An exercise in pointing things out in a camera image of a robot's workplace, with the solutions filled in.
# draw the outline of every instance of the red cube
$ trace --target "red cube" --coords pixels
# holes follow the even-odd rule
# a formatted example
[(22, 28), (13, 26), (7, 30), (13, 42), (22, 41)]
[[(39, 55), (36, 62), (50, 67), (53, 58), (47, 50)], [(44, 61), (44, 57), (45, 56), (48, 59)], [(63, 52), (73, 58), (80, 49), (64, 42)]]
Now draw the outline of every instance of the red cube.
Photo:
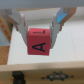
[(30, 28), (27, 36), (29, 55), (49, 55), (50, 29)]

